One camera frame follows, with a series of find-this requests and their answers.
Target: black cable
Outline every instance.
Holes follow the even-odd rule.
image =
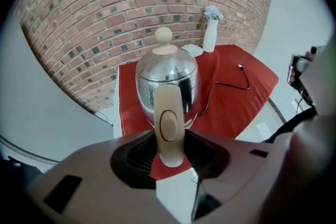
[[[296,108],[296,114],[295,114],[295,115],[298,114],[298,109],[299,109],[299,106],[300,106],[300,103],[301,103],[302,99],[303,99],[303,97],[302,97],[302,98],[300,99],[300,101],[298,102],[298,106],[297,106],[297,108]]]
[[[235,85],[230,85],[230,84],[226,84],[226,83],[222,83],[222,82],[218,82],[218,81],[213,82],[211,84],[211,87],[210,87],[210,90],[209,90],[209,93],[208,93],[208,97],[207,97],[207,101],[206,101],[206,107],[205,107],[205,109],[203,110],[203,112],[200,115],[197,115],[197,118],[200,117],[200,116],[202,116],[205,113],[205,111],[208,109],[209,99],[210,99],[210,93],[211,93],[211,90],[212,90],[212,88],[213,88],[213,86],[215,84],[220,84],[220,85],[224,85],[224,86],[228,86],[228,87],[233,87],[233,88],[240,89],[240,90],[249,90],[250,89],[250,82],[248,80],[248,77],[245,74],[244,66],[243,65],[239,65],[239,68],[243,71],[243,73],[245,75],[245,78],[246,78],[247,83],[248,83],[248,87],[247,88],[243,88],[243,87],[239,87],[239,86],[235,86]]]
[[[288,74],[287,74],[287,83],[290,85],[290,83],[288,82],[289,72],[290,72],[290,66],[288,67]]]
[[[106,117],[103,113],[101,113],[101,112],[96,112],[96,113],[102,114],[106,118],[105,122],[107,122],[109,120],[109,118]]]

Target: table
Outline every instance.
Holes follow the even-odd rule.
[[[196,57],[196,61],[202,84],[201,110],[205,107],[213,81],[247,86],[245,76],[238,68],[239,64],[244,64],[250,90],[215,85],[208,110],[190,128],[236,138],[267,102],[278,83],[278,77],[258,59],[235,45],[216,46],[214,52],[204,52]],[[136,62],[129,63],[120,66],[118,70],[114,103],[120,116],[115,125],[115,137],[152,129],[142,112],[136,93],[136,65]]]

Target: white flower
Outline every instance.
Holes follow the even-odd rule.
[[[222,20],[224,18],[223,14],[215,6],[205,7],[204,17],[212,20]]]

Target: red tablecloth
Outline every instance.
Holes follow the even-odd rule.
[[[278,83],[278,77],[258,59],[235,45],[216,46],[212,53],[204,52],[196,57],[201,79],[201,110],[214,81],[247,87],[239,64],[245,66],[245,74],[250,81],[249,90],[214,85],[209,106],[205,114],[196,118],[191,130],[208,134],[236,138],[255,118],[267,102],[272,90]],[[120,118],[122,135],[130,135],[153,129],[142,112],[135,86],[133,62],[120,66]],[[191,168],[184,157],[182,165],[175,168],[165,166],[157,154],[152,164],[151,177],[160,180],[182,173]]]

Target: kettle handle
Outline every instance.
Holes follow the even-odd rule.
[[[165,84],[154,90],[154,126],[160,159],[168,167],[184,158],[184,116],[181,90]]]

